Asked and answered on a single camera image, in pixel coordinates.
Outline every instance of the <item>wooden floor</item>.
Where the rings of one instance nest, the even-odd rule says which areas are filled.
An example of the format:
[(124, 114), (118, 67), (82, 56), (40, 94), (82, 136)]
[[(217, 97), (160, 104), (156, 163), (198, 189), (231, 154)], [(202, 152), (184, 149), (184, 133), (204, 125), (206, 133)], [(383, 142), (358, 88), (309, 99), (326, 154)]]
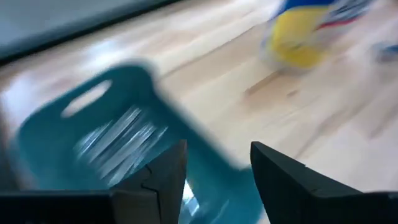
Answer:
[(275, 73), (258, 57), (278, 3), (187, 0), (8, 65), (3, 134), (96, 73), (146, 58), (159, 89), (240, 166), (256, 140), (359, 190), (398, 190), (398, 65), (371, 53), (398, 40), (398, 2), (378, 0), (305, 75)]

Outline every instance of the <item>blue object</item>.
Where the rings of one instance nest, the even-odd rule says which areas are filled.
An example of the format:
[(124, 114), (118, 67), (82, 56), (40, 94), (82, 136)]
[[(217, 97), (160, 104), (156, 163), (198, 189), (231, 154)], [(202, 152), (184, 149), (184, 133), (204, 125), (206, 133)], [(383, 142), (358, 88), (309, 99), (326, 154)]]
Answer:
[[(61, 117), (75, 98), (107, 80), (111, 86), (103, 96), (71, 117)], [(235, 168), (196, 133), (157, 95), (142, 65), (112, 68), (32, 114), (16, 135), (14, 152), (39, 189), (105, 189), (106, 184), (88, 166), (76, 163), (72, 148), (132, 105), (147, 109), (151, 122), (169, 127), (143, 164), (158, 156), (164, 146), (187, 140), (187, 182), (200, 206), (190, 223), (257, 223), (263, 206), (251, 169)]]
[(395, 62), (398, 60), (397, 44), (378, 43), (373, 48), (377, 52), (376, 60), (380, 63)]

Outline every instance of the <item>black plastic part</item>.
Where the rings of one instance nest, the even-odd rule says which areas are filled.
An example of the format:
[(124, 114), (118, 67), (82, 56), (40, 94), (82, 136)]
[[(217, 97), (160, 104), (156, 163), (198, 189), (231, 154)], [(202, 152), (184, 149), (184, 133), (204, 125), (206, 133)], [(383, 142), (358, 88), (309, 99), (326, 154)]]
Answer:
[(177, 224), (185, 148), (185, 141), (180, 141), (110, 190), (2, 194), (2, 222)]
[(272, 224), (398, 223), (397, 193), (361, 193), (260, 142), (251, 164)]

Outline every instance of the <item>yellow and blue object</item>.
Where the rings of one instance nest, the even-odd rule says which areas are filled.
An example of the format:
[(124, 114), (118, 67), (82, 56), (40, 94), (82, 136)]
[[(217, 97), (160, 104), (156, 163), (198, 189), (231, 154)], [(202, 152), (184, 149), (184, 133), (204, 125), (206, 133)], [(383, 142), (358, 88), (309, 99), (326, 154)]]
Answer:
[(314, 44), (314, 33), (359, 19), (372, 0), (286, 0), (272, 19), (267, 48), (280, 62), (311, 68), (322, 61), (325, 47)]

